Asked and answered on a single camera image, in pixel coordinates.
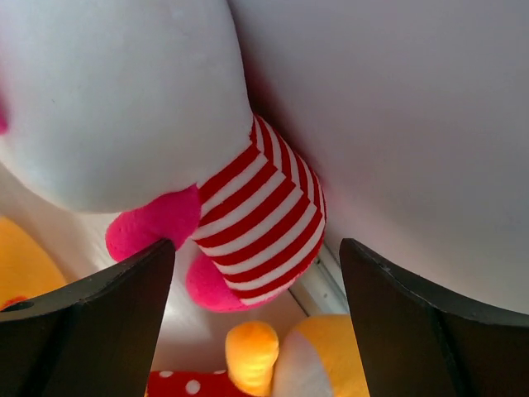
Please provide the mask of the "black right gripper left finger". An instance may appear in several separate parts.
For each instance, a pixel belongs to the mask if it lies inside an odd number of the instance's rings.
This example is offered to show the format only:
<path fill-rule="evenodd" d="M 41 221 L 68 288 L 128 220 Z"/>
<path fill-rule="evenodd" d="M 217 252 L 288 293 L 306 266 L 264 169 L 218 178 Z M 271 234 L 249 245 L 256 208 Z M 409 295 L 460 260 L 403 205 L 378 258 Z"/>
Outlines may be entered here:
<path fill-rule="evenodd" d="M 174 272 L 163 240 L 1 312 L 3 396 L 142 396 Z"/>

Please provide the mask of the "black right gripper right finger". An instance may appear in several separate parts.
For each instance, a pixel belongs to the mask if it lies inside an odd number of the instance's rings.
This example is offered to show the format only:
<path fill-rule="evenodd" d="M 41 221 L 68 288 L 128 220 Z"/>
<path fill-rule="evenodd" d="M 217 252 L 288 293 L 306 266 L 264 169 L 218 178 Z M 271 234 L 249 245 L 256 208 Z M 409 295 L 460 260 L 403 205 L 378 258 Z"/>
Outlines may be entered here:
<path fill-rule="evenodd" d="M 528 317 L 457 294 L 353 239 L 340 263 L 372 396 L 526 396 Z"/>

